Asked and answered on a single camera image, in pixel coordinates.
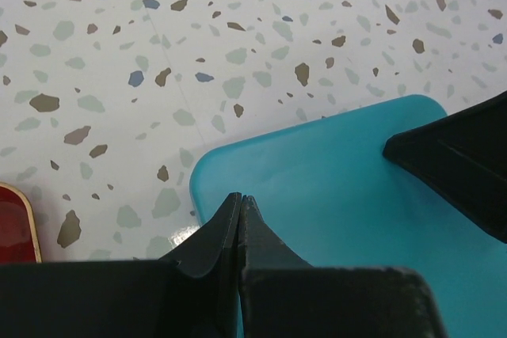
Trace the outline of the teal tin lid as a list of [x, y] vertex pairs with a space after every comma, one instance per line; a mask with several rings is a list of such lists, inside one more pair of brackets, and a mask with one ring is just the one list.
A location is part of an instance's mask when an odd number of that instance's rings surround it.
[[319, 267], [420, 273], [452, 337], [506, 334], [506, 246], [382, 155], [395, 134], [445, 116], [411, 95], [206, 153], [189, 190], [201, 222], [226, 196], [255, 198], [268, 226]]

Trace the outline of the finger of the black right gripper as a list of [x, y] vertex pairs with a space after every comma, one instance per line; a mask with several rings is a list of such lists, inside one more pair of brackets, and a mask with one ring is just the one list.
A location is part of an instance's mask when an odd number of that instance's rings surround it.
[[506, 241], [506, 95], [390, 137], [383, 156]]

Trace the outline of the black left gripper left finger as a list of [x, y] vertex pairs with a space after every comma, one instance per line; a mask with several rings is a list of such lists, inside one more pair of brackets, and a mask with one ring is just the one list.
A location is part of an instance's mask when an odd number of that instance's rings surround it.
[[157, 260], [7, 264], [4, 337], [233, 337], [242, 197]]

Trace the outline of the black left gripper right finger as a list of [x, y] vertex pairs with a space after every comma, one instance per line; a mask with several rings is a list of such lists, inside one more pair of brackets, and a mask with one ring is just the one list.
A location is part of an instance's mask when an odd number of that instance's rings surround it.
[[313, 267], [242, 200], [238, 291], [246, 337], [446, 337], [433, 294], [408, 268]]

